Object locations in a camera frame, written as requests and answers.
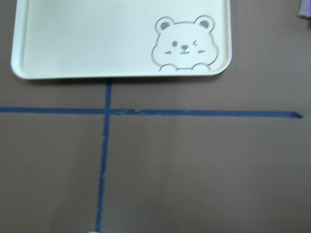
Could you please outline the purple folded cloth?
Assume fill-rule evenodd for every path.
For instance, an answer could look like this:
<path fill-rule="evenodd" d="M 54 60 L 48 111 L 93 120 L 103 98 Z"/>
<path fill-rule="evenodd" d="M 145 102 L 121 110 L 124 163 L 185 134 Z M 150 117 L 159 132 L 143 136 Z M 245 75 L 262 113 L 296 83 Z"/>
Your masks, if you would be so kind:
<path fill-rule="evenodd" d="M 301 0 L 298 16 L 306 19 L 311 18 L 311 0 Z"/>

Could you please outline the cream bear serving tray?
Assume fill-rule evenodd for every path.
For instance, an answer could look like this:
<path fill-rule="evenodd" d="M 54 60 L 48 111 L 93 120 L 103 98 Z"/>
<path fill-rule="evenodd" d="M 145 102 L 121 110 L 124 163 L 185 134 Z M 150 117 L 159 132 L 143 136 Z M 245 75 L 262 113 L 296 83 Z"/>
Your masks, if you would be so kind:
<path fill-rule="evenodd" d="M 228 0 L 17 1 L 22 79 L 213 76 L 231 58 Z"/>

